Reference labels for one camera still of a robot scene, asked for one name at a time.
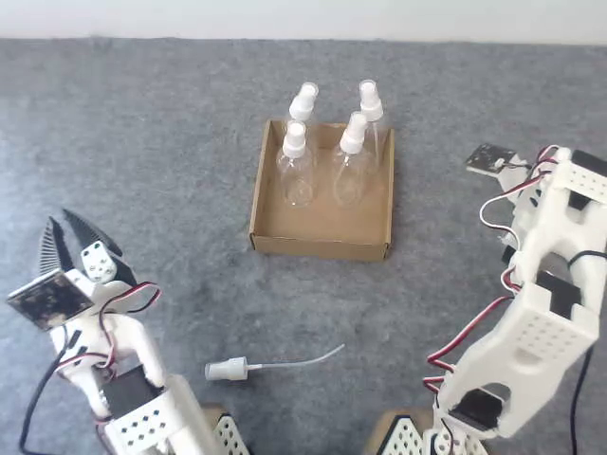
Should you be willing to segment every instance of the black cable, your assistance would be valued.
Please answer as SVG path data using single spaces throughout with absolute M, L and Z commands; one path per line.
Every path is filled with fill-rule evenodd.
M 52 363 L 48 366 L 48 369 L 45 371 L 45 375 L 42 376 L 42 379 L 38 383 L 34 394 L 31 396 L 29 400 L 28 408 L 26 410 L 26 416 L 23 419 L 23 426 L 21 428 L 21 437 L 19 438 L 19 450 L 21 453 L 25 455 L 49 455 L 44 452 L 33 452 L 31 450 L 26 449 L 26 442 L 28 441 L 29 435 L 29 425 L 31 424 L 31 417 L 33 416 L 34 410 L 36 409 L 36 405 L 38 404 L 38 400 L 40 399 L 40 395 L 42 395 L 43 390 L 45 389 L 46 383 L 48 379 L 55 373 L 57 370 L 57 365 L 61 362 L 62 357 L 67 351 L 67 347 L 69 346 L 69 341 L 67 340 L 67 329 L 64 326 L 64 335 L 65 335 L 65 343 L 62 350 L 57 354 Z
M 590 360 L 592 360 L 592 352 L 594 350 L 595 347 L 591 346 L 588 351 L 586 351 L 584 363 L 581 365 L 581 370 L 579 371 L 578 384 L 576 384 L 576 390 L 573 393 L 573 400 L 571 401 L 571 411 L 569 412 L 569 429 L 571 431 L 571 453 L 573 455 L 578 455 L 576 411 L 578 410 L 579 393 L 581 392 L 581 387 L 584 385 L 584 379 L 586 378 L 586 374 L 588 373 L 588 366 L 590 365 Z
M 600 258 L 607 259 L 607 253 L 602 253 L 600 251 L 593 251 L 592 249 L 584 249 L 583 251 L 580 251 L 578 254 L 576 254 L 573 258 L 571 258 L 571 261 L 569 261 L 569 263 L 567 263 L 567 265 L 571 268 L 571 266 L 574 264 L 574 262 L 583 256 L 598 256 Z
M 603 253 L 600 251 L 593 251 L 592 249 L 584 249 L 577 253 L 567 265 L 571 268 L 571 266 L 579 259 L 584 256 L 595 256 L 599 258 L 607 259 L 607 253 Z M 578 401 L 579 401 L 579 393 L 581 392 L 581 388 L 584 385 L 584 380 L 586 379 L 586 374 L 588 373 L 588 367 L 590 366 L 590 361 L 592 360 L 592 354 L 595 350 L 594 346 L 591 346 L 588 351 L 586 351 L 586 356 L 584 357 L 584 362 L 581 365 L 581 370 L 579 371 L 578 383 L 576 384 L 576 389 L 573 392 L 573 399 L 571 401 L 571 410 L 569 411 L 569 430 L 571 433 L 571 453 L 572 455 L 578 455 L 578 435 L 576 432 L 576 413 L 578 411 Z
M 152 306 L 153 303 L 156 302 L 156 300 L 158 300 L 161 294 L 162 291 L 160 290 L 160 288 L 158 288 L 154 295 L 143 306 L 140 306 L 139 308 L 136 308 L 134 310 L 128 310 L 127 313 L 139 313 L 141 311 L 147 310 L 150 306 Z
M 447 452 L 447 455 L 452 455 L 452 453 L 453 453 L 453 432 L 451 431 L 451 428 L 449 428 L 447 426 L 445 419 L 440 419 L 440 421 L 443 423 L 445 430 L 449 434 L 449 452 Z
M 525 168 L 528 171 L 531 171 L 532 166 L 530 164 L 512 164 L 512 163 L 504 163 L 504 168 L 509 169 L 517 169 L 517 168 Z

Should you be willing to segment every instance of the cardboard box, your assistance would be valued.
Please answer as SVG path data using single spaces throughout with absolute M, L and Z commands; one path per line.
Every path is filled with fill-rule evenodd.
M 307 207 L 285 203 L 276 169 L 283 138 L 279 120 L 266 124 L 248 230 L 253 249 L 262 253 L 318 256 L 327 259 L 382 261 L 392 239 L 394 189 L 394 130 L 386 140 L 381 169 L 372 178 L 359 206 L 342 209 L 333 199 L 330 152 L 345 124 L 319 126 L 316 194 Z

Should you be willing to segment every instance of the white 3d-printed bracket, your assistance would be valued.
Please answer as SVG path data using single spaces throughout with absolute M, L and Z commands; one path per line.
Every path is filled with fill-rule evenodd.
M 214 430 L 225 455 L 248 455 L 247 446 L 240 437 L 238 427 L 229 415 L 223 415 Z
M 105 431 L 120 442 L 124 453 L 138 454 L 155 446 L 185 425 L 171 390 L 107 424 Z
M 461 441 L 456 437 L 453 441 L 452 455 L 487 455 L 487 451 L 476 438 L 466 435 L 464 438 L 464 441 Z M 396 421 L 380 455 L 448 455 L 450 446 L 451 437 L 444 427 L 440 431 L 429 429 L 422 437 L 413 420 L 403 416 Z
M 111 282 L 116 277 L 118 268 L 112 260 L 102 241 L 87 246 L 80 253 L 84 271 L 93 282 Z

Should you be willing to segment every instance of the white wall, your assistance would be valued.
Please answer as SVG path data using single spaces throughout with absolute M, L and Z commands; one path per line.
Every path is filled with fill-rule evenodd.
M 0 0 L 0 37 L 607 44 L 606 0 Z

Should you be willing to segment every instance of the white spray nozzle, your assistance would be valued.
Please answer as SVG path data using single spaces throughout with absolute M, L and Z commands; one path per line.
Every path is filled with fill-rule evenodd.
M 205 366 L 205 377 L 208 381 L 218 379 L 244 381 L 248 377 L 247 358 L 235 357 L 223 362 L 208 363 Z
M 289 158 L 299 158 L 305 152 L 305 125 L 297 120 L 291 120 L 286 126 L 283 151 Z
M 345 344 L 341 344 L 332 351 L 329 351 L 325 355 L 320 357 L 312 358 L 311 360 L 302 360 L 298 362 L 284 362 L 284 363 L 258 363 L 256 365 L 249 365 L 246 357 L 234 357 L 223 362 L 208 363 L 205 366 L 205 377 L 208 381 L 216 381 L 218 379 L 228 379 L 230 381 L 244 381 L 248 377 L 248 372 L 253 370 L 262 370 L 263 368 L 294 368 L 294 367 L 305 367 L 308 365 L 314 365 L 316 363 L 323 362 L 331 355 L 337 354 L 345 347 Z
M 289 115 L 298 121 L 307 121 L 312 115 L 314 101 L 319 94 L 319 87 L 313 82 L 304 82 L 300 93 L 293 99 L 288 108 Z
M 367 118 L 361 112 L 353 112 L 341 136 L 340 148 L 349 155 L 358 154 L 362 150 L 366 129 Z
M 367 117 L 367 121 L 377 121 L 383 117 L 383 107 L 377 92 L 375 81 L 367 79 L 359 85 L 360 111 Z

